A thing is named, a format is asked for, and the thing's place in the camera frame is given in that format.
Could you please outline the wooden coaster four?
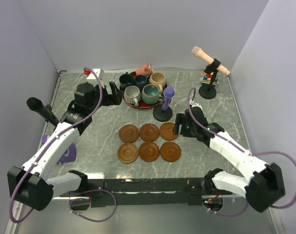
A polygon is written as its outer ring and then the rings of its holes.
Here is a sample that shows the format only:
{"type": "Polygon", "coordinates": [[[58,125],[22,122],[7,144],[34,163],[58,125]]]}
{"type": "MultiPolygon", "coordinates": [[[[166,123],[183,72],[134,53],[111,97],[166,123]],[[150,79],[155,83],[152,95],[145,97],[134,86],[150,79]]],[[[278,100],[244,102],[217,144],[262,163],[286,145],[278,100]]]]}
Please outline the wooden coaster four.
{"type": "Polygon", "coordinates": [[[172,141],[175,140],[178,135],[173,134],[175,124],[172,122],[165,122],[159,128],[159,134],[164,140],[172,141]]]}

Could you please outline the wooden coaster three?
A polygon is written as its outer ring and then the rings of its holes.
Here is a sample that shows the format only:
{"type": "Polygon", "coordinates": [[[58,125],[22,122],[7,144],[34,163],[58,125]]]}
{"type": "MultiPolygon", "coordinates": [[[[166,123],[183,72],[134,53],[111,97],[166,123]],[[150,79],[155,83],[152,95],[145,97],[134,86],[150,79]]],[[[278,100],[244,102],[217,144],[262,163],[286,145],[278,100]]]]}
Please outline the wooden coaster three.
{"type": "Polygon", "coordinates": [[[142,125],[139,130],[139,136],[143,141],[155,141],[159,135],[159,128],[151,123],[142,125]]]}

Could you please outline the wooden coaster five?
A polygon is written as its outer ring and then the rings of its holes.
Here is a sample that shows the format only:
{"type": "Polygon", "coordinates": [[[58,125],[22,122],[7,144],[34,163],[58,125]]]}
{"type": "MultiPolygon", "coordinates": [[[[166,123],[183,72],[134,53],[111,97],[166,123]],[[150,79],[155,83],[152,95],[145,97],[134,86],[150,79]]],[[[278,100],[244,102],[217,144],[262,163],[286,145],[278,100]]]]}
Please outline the wooden coaster five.
{"type": "Polygon", "coordinates": [[[181,156],[181,148],[173,141],[168,141],[162,144],[160,148],[160,155],[163,160],[167,162],[175,162],[181,156]]]}

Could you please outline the wooden coaster one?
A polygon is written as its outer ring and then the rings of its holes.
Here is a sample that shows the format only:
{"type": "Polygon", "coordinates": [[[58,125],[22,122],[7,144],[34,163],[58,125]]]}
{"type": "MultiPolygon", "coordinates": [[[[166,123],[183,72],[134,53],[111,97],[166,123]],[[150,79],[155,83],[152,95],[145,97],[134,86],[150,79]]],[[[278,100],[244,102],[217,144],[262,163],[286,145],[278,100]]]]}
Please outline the wooden coaster one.
{"type": "Polygon", "coordinates": [[[136,126],[128,124],[119,130],[119,138],[124,143],[133,143],[139,137],[139,130],[136,126]]]}

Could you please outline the wooden coaster six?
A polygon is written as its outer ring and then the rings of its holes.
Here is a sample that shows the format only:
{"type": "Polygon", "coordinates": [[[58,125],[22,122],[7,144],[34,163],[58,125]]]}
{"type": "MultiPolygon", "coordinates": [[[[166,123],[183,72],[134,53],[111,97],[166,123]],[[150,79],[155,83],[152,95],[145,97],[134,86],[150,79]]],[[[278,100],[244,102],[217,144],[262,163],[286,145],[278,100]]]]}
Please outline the wooden coaster six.
{"type": "Polygon", "coordinates": [[[159,155],[159,147],[154,142],[144,142],[139,147],[139,157],[145,162],[153,162],[159,155]]]}

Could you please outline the wooden coaster two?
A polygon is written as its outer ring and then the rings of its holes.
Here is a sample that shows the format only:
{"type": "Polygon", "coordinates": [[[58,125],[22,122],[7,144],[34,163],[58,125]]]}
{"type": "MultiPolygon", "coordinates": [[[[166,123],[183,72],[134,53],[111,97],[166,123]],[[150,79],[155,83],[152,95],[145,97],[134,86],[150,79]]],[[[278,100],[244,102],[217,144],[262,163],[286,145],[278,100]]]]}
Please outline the wooden coaster two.
{"type": "Polygon", "coordinates": [[[124,143],[117,150],[117,157],[123,163],[132,163],[138,158],[138,148],[132,143],[124,143]]]}

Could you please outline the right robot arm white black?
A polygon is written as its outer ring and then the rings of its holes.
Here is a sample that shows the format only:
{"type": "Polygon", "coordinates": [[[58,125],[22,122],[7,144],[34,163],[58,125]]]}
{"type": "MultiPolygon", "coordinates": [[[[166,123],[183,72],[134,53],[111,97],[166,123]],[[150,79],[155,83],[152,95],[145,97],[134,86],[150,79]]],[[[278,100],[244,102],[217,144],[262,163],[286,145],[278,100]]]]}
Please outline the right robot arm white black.
{"type": "Polygon", "coordinates": [[[281,168],[252,155],[219,124],[208,123],[201,107],[189,106],[183,114],[178,113],[173,133],[196,138],[241,173],[241,176],[237,176],[219,168],[210,170],[204,177],[204,187],[208,193],[228,191],[239,195],[260,213],[285,196],[281,168]]]}

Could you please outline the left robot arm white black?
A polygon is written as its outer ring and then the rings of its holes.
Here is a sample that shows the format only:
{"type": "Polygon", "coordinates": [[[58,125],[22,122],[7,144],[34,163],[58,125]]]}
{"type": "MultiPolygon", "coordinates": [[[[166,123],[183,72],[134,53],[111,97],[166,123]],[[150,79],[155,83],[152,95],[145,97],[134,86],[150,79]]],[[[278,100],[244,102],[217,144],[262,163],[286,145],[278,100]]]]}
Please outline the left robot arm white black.
{"type": "Polygon", "coordinates": [[[92,112],[98,106],[120,105],[122,92],[114,82],[109,83],[111,94],[105,87],[85,82],[78,85],[74,100],[68,105],[61,119],[53,113],[50,105],[30,97],[26,103],[30,110],[41,115],[55,127],[37,153],[21,167],[13,166],[7,173],[11,201],[18,201],[35,209],[44,210],[52,198],[67,192],[82,196],[88,190],[88,177],[76,170],[62,176],[49,178],[61,156],[85,131],[92,122],[92,112]]]}

